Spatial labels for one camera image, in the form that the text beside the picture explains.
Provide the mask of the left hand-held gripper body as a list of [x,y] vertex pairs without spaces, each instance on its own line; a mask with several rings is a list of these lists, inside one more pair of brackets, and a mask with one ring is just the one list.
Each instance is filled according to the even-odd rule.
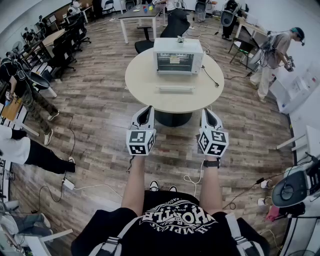
[[154,126],[131,124],[126,131],[126,146],[131,156],[148,156],[156,142]]

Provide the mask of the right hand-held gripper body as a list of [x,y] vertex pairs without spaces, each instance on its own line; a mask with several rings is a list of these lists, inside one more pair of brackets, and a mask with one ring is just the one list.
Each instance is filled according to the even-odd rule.
[[229,134],[215,129],[200,128],[198,145],[205,155],[222,157],[229,146]]

